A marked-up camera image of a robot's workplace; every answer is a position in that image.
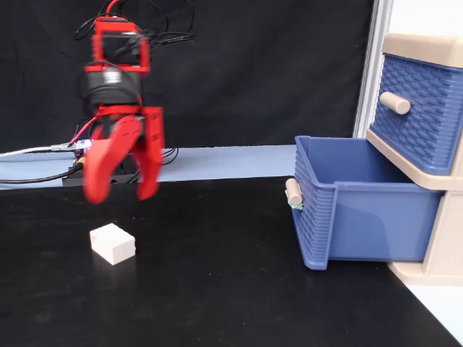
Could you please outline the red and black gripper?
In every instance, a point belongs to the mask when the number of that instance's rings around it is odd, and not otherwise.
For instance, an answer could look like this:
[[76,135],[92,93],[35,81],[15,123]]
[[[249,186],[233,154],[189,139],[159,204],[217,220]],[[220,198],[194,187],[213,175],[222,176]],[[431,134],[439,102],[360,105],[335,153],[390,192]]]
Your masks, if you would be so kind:
[[87,201],[98,204],[109,194],[116,167],[132,150],[140,169],[137,198],[146,200],[158,189],[162,166],[163,110],[154,106],[101,106],[95,113],[100,123],[90,136],[92,144],[85,154],[83,188]]

